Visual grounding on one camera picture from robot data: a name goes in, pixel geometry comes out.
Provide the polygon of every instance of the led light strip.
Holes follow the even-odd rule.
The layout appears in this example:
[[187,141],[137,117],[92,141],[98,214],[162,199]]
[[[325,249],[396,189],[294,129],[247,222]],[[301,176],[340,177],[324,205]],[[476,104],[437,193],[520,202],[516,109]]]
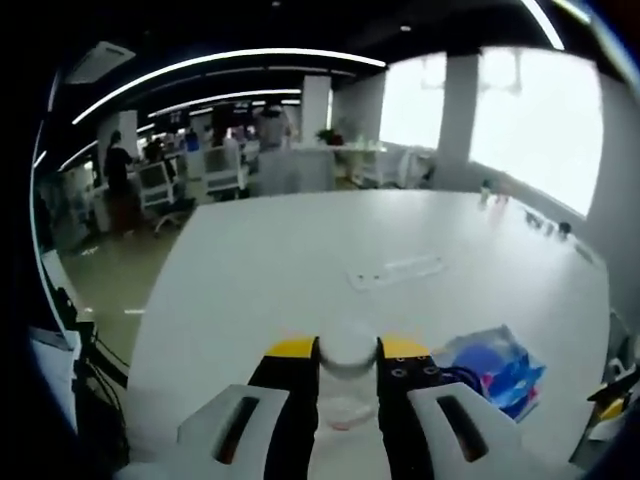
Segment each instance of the led light strip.
[[553,3],[564,8],[567,13],[573,15],[576,20],[584,23],[585,25],[591,23],[591,16],[569,0],[553,0]]
[[533,18],[536,19],[536,22],[538,22],[538,25],[540,25],[540,28],[542,28],[542,31],[549,39],[549,42],[551,42],[553,48],[555,48],[556,50],[564,50],[564,44],[562,43],[562,40],[560,40],[558,32],[556,32],[556,29],[553,28],[553,25],[551,25],[551,21],[544,14],[542,8],[540,8],[540,5],[536,3],[536,0],[522,0],[522,3],[525,7],[527,7],[529,13],[533,15]]
[[317,67],[294,67],[291,65],[275,65],[272,67],[267,67],[268,70],[271,71],[294,71],[294,72],[313,72],[313,73],[329,73],[329,69],[327,68],[317,68]]
[[341,53],[341,52],[332,52],[329,50],[314,50],[314,49],[305,49],[305,48],[252,48],[248,50],[236,50],[233,52],[224,52],[224,53],[214,53],[213,55],[205,55],[203,57],[192,58],[190,60],[185,60],[183,62],[175,63],[173,65],[169,65],[168,67],[161,68],[159,70],[155,70],[151,73],[147,73],[131,82],[121,86],[120,88],[115,89],[113,92],[107,94],[96,103],[87,108],[84,112],[78,115],[73,120],[73,125],[77,125],[80,123],[82,119],[87,117],[87,115],[94,112],[97,108],[101,107],[109,100],[114,99],[121,93],[126,92],[130,88],[133,88],[141,83],[144,83],[152,78],[158,77],[160,75],[164,75],[165,73],[173,72],[180,68],[190,67],[191,65],[197,65],[199,63],[212,62],[215,60],[224,60],[228,58],[236,58],[236,57],[250,57],[255,55],[310,55],[316,57],[328,57],[328,58],[337,58],[340,60],[349,60],[352,62],[360,62],[368,65],[373,65],[375,67],[386,67],[386,63],[380,60],[374,60],[372,58],[361,57],[360,55],[351,55],[349,53]]
[[87,145],[86,147],[82,148],[78,153],[76,153],[73,157],[71,157],[69,160],[67,160],[66,162],[64,162],[62,164],[62,166],[58,169],[59,172],[61,172],[62,170],[64,170],[64,167],[66,167],[67,165],[69,165],[72,161],[74,161],[76,158],[78,158],[80,155],[82,155],[84,152],[86,152],[87,150],[89,150],[90,148],[95,147],[98,144],[97,140],[94,140],[93,142],[91,142],[89,145]]
[[47,154],[46,150],[44,152],[42,152],[40,154],[40,156],[36,159],[36,161],[33,162],[33,167],[32,168],[36,168],[40,164],[40,162],[44,159],[46,154]]
[[156,126],[155,123],[150,123],[149,125],[145,125],[144,127],[140,127],[138,130],[136,130],[136,133],[146,132],[147,130],[151,130],[155,126]]
[[301,93],[300,89],[297,89],[297,88],[283,88],[280,90],[251,90],[247,92],[225,93],[223,95],[215,95],[213,97],[200,98],[198,100],[191,100],[190,102],[184,102],[184,103],[179,103],[177,105],[172,105],[171,107],[163,108],[162,110],[158,110],[157,112],[150,113],[147,116],[149,118],[153,118],[153,117],[157,117],[158,115],[163,115],[165,113],[173,112],[175,110],[187,108],[192,105],[199,105],[201,103],[214,102],[216,100],[225,100],[228,98],[250,97],[254,95],[299,95],[300,93]]
[[266,71],[265,67],[248,67],[248,68],[233,68],[231,70],[217,70],[215,72],[205,73],[205,77],[215,77],[217,75],[227,75],[229,73],[240,73],[240,72],[264,72]]
[[203,113],[213,112],[213,107],[203,108],[202,110],[194,110],[193,112],[189,112],[190,117],[195,117],[196,115],[202,115]]

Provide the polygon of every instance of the floor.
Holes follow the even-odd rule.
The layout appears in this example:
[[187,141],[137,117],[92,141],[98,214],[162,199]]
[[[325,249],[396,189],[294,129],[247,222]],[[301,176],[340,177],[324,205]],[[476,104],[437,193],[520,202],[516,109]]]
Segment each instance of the floor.
[[[337,188],[356,187],[338,178]],[[188,185],[187,191],[198,204],[212,202],[199,182]],[[96,323],[104,344],[98,348],[126,372],[147,299],[180,230],[166,226],[155,238],[144,227],[121,238],[100,236],[71,247],[75,240],[67,223],[61,222],[54,237],[62,265],[80,298],[79,321]],[[124,390],[116,391],[122,400]]]

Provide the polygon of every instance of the desk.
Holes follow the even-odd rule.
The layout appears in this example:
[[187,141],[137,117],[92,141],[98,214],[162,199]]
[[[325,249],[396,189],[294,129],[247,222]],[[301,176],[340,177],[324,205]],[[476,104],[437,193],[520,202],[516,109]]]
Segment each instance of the desk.
[[[602,378],[607,272],[532,230],[511,199],[403,190],[257,198],[199,207],[151,292],[129,372],[132,457],[153,458],[187,417],[246,383],[265,351],[356,317],[427,347],[507,324],[544,362],[540,405],[520,424],[550,460],[573,453]],[[434,253],[444,271],[373,292],[347,271]]]
[[384,152],[375,145],[294,143],[258,155],[260,195],[335,190],[336,152]]

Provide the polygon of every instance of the potted plant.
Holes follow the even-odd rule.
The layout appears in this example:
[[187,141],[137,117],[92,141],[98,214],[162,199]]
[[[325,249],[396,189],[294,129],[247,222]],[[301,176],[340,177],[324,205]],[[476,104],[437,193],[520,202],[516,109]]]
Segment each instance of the potted plant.
[[316,138],[320,142],[324,142],[327,145],[344,145],[344,139],[342,135],[336,132],[333,128],[324,128],[316,133]]

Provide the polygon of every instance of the bright window light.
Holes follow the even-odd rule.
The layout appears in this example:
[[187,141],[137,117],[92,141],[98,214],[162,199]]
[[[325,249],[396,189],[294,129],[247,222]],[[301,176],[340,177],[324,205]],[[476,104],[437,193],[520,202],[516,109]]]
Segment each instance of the bright window light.
[[585,25],[591,23],[591,17],[589,14],[569,0],[553,0],[553,3],[564,8],[567,13],[573,15],[576,20],[584,23]]
[[518,62],[511,48],[486,50],[480,62],[481,86],[487,88],[509,88],[517,85]]
[[209,103],[215,102],[216,100],[226,100],[228,98],[239,98],[239,97],[251,97],[255,95],[296,95],[300,94],[300,89],[280,89],[280,90],[252,90],[248,92],[236,92],[236,93],[225,93],[223,95],[215,95],[213,97],[200,98],[199,100],[191,100],[190,102],[179,103],[177,105],[172,105],[171,107],[163,108],[162,110],[158,110],[157,112],[150,113],[149,118],[157,117],[158,115],[163,115],[165,113],[173,112],[175,110],[180,110],[183,108],[190,107],[192,105],[200,105],[201,103]]
[[536,3],[536,0],[522,0],[522,3],[525,7],[527,7],[529,13],[533,15],[533,18],[536,19],[536,22],[538,22],[538,25],[540,25],[540,28],[542,28],[542,31],[549,39],[549,42],[551,43],[553,48],[555,48],[556,50],[564,50],[564,44],[562,43],[562,40],[560,40],[558,32],[556,32],[556,29],[553,28],[553,25],[551,25],[551,21],[545,15],[544,11],[542,11],[540,5]]
[[194,110],[193,112],[189,112],[189,116],[195,117],[196,115],[203,115],[209,112],[213,112],[213,107],[203,108],[201,110]]
[[78,151],[78,153],[76,153],[74,156],[72,156],[69,160],[67,160],[66,162],[64,162],[62,164],[62,166],[58,169],[59,172],[61,172],[62,170],[64,170],[64,167],[66,167],[67,165],[69,165],[71,162],[73,162],[76,158],[78,158],[80,155],[82,155],[83,153],[85,153],[87,150],[95,147],[98,144],[97,140],[94,140],[93,142],[91,142],[89,145],[87,145],[86,147],[83,147],[80,151]]
[[127,90],[140,85],[152,78],[156,78],[160,75],[164,75],[165,73],[173,72],[175,70],[179,70],[181,68],[190,67],[192,65],[197,65],[200,63],[212,62],[215,60],[224,60],[228,58],[236,58],[236,57],[250,57],[256,55],[310,55],[316,57],[328,57],[328,58],[337,58],[340,60],[349,60],[352,62],[365,63],[368,65],[373,65],[375,67],[386,67],[386,63],[380,60],[374,60],[372,58],[361,57],[359,55],[351,55],[349,53],[341,53],[341,52],[332,52],[328,50],[314,50],[314,49],[305,49],[305,48],[252,48],[248,50],[236,50],[233,52],[223,52],[223,53],[214,53],[213,55],[205,55],[203,57],[192,58],[190,60],[185,60],[183,62],[175,63],[173,65],[169,65],[167,67],[161,68],[159,70],[155,70],[151,73],[147,73],[131,82],[117,88],[113,92],[104,96],[96,103],[87,108],[84,112],[78,115],[74,120],[73,124],[77,125],[82,119],[84,119],[87,115],[94,112],[97,108],[101,107],[108,101],[114,99],[121,93],[126,92]]
[[33,162],[33,168],[36,168],[38,165],[40,165],[40,162],[42,160],[44,160],[44,157],[47,155],[47,151],[45,150],[44,152],[42,152],[40,154],[40,156],[38,158],[36,158],[36,161]]
[[[480,58],[471,160],[533,187],[587,216],[603,144],[602,97],[595,65],[564,53],[485,49]],[[518,63],[511,88],[492,86],[483,68]]]
[[147,130],[151,130],[155,126],[156,126],[155,123],[150,123],[149,125],[145,125],[144,127],[140,127],[138,130],[136,130],[136,133],[146,132]]
[[444,52],[390,65],[382,97],[380,140],[437,148],[446,75]]

